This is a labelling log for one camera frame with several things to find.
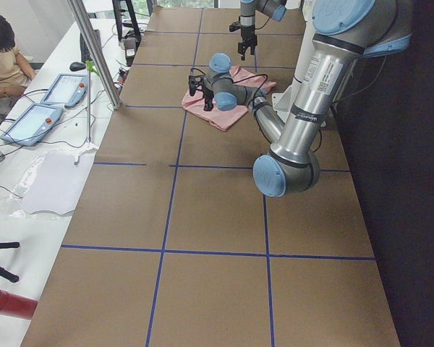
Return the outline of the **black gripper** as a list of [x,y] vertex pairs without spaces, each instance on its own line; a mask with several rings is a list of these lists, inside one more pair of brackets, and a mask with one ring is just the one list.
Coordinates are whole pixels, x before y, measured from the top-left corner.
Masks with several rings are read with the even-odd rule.
[[250,48],[250,55],[254,56],[256,53],[256,47],[258,45],[257,35],[255,33],[255,25],[244,26],[241,25],[241,37],[242,42],[238,42],[238,54],[240,55],[241,60],[245,60],[245,53],[247,50],[247,46]]
[[206,82],[203,82],[202,84],[202,92],[205,100],[204,111],[212,111],[214,94],[213,91],[207,86]]

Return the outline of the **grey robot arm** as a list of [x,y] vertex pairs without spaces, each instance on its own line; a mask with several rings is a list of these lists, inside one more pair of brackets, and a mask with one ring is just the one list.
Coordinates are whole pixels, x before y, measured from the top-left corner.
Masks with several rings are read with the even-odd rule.
[[348,72],[358,59],[404,51],[412,36],[412,1],[317,1],[312,10],[313,52],[304,78],[282,119],[259,87],[236,84],[231,61],[212,56],[208,72],[189,78],[202,90],[205,109],[246,106],[271,146],[253,165],[257,188],[266,196],[303,192],[318,181],[320,167],[311,146]]
[[241,0],[239,5],[239,19],[230,25],[229,31],[240,31],[241,41],[238,42],[237,52],[240,55],[240,59],[244,61],[247,49],[250,50],[251,55],[254,55],[258,45],[258,39],[255,33],[256,12],[264,14],[268,19],[280,22],[286,13],[286,1]]

